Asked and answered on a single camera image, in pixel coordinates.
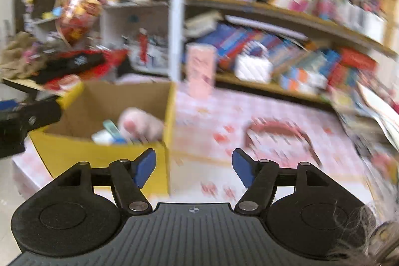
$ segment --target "floor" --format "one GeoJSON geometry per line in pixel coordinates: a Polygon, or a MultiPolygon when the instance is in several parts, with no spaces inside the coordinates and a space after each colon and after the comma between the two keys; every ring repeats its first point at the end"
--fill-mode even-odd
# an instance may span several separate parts
{"type": "Polygon", "coordinates": [[[8,265],[20,254],[11,233],[11,217],[24,199],[12,179],[12,160],[0,160],[0,266],[8,265]]]}

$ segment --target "crosshair logo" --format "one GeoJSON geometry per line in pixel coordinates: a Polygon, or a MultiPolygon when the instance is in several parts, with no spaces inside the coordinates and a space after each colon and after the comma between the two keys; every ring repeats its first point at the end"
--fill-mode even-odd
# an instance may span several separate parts
{"type": "Polygon", "coordinates": [[[191,213],[197,213],[197,212],[200,211],[200,209],[197,208],[197,207],[192,207],[192,208],[189,208],[188,211],[191,212],[191,213]]]}

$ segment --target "pink plush toy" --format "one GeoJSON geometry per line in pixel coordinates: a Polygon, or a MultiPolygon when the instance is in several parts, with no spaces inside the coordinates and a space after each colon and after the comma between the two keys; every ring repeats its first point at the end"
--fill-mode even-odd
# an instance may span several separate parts
{"type": "Polygon", "coordinates": [[[120,115],[118,129],[125,139],[155,142],[162,139],[164,123],[141,109],[130,107],[120,115]]]}

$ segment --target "yellow box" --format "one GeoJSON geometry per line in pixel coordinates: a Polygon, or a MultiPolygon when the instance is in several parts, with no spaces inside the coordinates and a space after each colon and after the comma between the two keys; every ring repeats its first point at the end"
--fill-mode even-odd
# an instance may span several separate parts
{"type": "Polygon", "coordinates": [[[112,85],[94,81],[77,85],[59,103],[63,114],[59,122],[34,130],[29,136],[52,177],[57,177],[77,162],[89,162],[92,168],[107,167],[119,159],[134,160],[153,148],[156,167],[142,191],[168,194],[169,147],[174,127],[175,85],[140,83],[112,85]],[[128,107],[137,107],[165,123],[161,142],[130,145],[97,145],[91,135],[103,129],[104,120],[115,124],[128,107]]]}

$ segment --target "gray ribbed plate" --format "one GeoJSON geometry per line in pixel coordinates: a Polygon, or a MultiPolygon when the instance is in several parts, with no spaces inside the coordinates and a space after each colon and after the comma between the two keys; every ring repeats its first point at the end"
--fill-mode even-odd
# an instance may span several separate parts
{"type": "Polygon", "coordinates": [[[132,216],[103,247],[65,259],[23,253],[12,266],[333,266],[294,255],[276,244],[258,218],[227,203],[159,204],[132,216]]]}

